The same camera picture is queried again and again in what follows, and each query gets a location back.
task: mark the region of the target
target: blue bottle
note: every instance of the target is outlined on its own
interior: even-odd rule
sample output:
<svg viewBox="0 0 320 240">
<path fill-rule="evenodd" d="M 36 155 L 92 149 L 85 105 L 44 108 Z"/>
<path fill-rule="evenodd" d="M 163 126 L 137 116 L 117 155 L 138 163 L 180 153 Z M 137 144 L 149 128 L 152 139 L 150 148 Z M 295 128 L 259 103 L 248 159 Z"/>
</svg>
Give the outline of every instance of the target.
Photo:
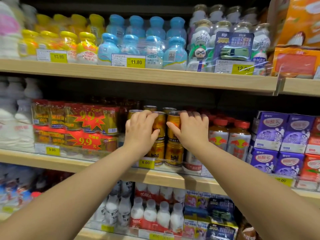
<svg viewBox="0 0 320 240">
<path fill-rule="evenodd" d="M 115 35 L 119 41 L 122 40 L 125 34 L 125 19 L 120 15 L 112 14 L 110 15 L 109 21 L 110 23 L 106 27 L 106 32 Z"/>
<path fill-rule="evenodd" d="M 182 37 L 172 37 L 168 42 L 169 48 L 163 56 L 163 69 L 185 71 L 188 54 L 184 49 L 186 40 Z"/>
<path fill-rule="evenodd" d="M 143 18 L 140 16 L 133 15 L 129 19 L 130 26 L 127 27 L 125 31 L 126 35 L 134 35 L 138 38 L 142 39 L 146 37 L 146 32 L 144 31 L 143 27 Z"/>
<path fill-rule="evenodd" d="M 98 48 L 98 65 L 111 66 L 112 54 L 120 54 L 118 38 L 110 33 L 102 34 L 102 43 Z"/>
<path fill-rule="evenodd" d="M 165 21 L 158 16 L 154 16 L 150 18 L 150 28 L 146 31 L 146 36 L 157 36 L 160 37 L 160 39 L 165 40 L 166 39 L 166 32 L 163 29 L 163 24 Z"/>
<path fill-rule="evenodd" d="M 181 17 L 174 17 L 170 20 L 171 28 L 167 31 L 167 40 L 171 37 L 182 37 L 184 40 L 187 39 L 187 32 L 184 29 L 184 21 Z"/>
<path fill-rule="evenodd" d="M 129 55 L 140 55 L 140 52 L 137 48 L 139 38 L 135 35 L 126 34 L 123 37 L 121 53 Z"/>
<path fill-rule="evenodd" d="M 163 67 L 163 44 L 160 37 L 148 36 L 146 38 L 146 68 L 162 69 Z"/>
</svg>

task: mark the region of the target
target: person's left hand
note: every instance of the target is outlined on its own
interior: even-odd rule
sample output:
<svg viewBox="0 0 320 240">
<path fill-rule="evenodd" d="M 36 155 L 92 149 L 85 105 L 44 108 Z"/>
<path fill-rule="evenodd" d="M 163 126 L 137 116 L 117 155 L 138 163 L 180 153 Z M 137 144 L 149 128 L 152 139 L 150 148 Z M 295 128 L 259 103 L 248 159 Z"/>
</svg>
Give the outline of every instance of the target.
<svg viewBox="0 0 320 240">
<path fill-rule="evenodd" d="M 138 158 L 145 156 L 160 133 L 159 129 L 152 133 L 152 125 L 157 117 L 157 113 L 149 110 L 134 113 L 125 124 L 123 147 L 137 154 Z"/>
</svg>

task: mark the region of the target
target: purple milk carton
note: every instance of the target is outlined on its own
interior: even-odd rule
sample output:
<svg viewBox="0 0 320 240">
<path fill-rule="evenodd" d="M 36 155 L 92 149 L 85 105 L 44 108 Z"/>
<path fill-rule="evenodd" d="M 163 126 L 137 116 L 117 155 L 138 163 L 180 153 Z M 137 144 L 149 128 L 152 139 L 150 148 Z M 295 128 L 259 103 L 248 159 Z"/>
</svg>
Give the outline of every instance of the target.
<svg viewBox="0 0 320 240">
<path fill-rule="evenodd" d="M 246 162 L 265 173 L 272 173 L 278 152 L 250 147 Z"/>
<path fill-rule="evenodd" d="M 279 151 L 289 115 L 259 111 L 253 120 L 250 145 L 259 149 Z"/>
<path fill-rule="evenodd" d="M 280 151 L 304 153 L 314 120 L 313 116 L 290 114 Z"/>
<path fill-rule="evenodd" d="M 302 168 L 304 154 L 292 152 L 279 152 L 278 162 L 274 173 L 296 177 Z"/>
</svg>

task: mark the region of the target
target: shelf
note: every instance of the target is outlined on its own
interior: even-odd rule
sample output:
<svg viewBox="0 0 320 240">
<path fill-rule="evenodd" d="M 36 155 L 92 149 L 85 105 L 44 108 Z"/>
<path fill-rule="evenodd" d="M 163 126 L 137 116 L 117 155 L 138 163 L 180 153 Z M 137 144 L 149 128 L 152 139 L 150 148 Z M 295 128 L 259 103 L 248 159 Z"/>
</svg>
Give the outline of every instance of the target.
<svg viewBox="0 0 320 240">
<path fill-rule="evenodd" d="M 320 80 L 287 77 L 280 93 L 320 97 Z"/>
<path fill-rule="evenodd" d="M 273 93 L 277 77 L 0 60 L 0 72 Z"/>
<path fill-rule="evenodd" d="M 10 214 L 0 213 L 0 223 L 10 217 Z M 83 228 L 74 240 L 140 240 L 141 238 L 106 233 L 102 231 Z"/>
<path fill-rule="evenodd" d="M 80 172 L 93 163 L 90 161 L 17 152 L 4 149 L 0 149 L 0 162 L 61 170 L 72 173 Z M 122 175 L 121 179 L 125 181 L 143 182 L 146 184 L 156 184 L 167 187 L 226 195 L 224 190 L 215 179 L 207 177 L 183 175 L 141 168 L 130 168 L 125 174 Z M 320 193 L 296 189 L 294 189 L 294 191 L 320 208 Z"/>
</svg>

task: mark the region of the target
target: forearm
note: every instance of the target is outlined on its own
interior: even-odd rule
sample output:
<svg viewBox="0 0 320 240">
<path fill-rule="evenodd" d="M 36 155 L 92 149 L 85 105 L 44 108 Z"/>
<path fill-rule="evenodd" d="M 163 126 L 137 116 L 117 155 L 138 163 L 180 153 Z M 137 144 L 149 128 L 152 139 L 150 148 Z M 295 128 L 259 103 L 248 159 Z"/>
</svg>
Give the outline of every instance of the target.
<svg viewBox="0 0 320 240">
<path fill-rule="evenodd" d="M 121 147 L 59 183 L 2 223 L 0 239 L 72 240 L 138 157 Z"/>
<path fill-rule="evenodd" d="M 193 153 L 263 239 L 318 238 L 320 211 L 289 187 L 210 142 Z"/>
</svg>

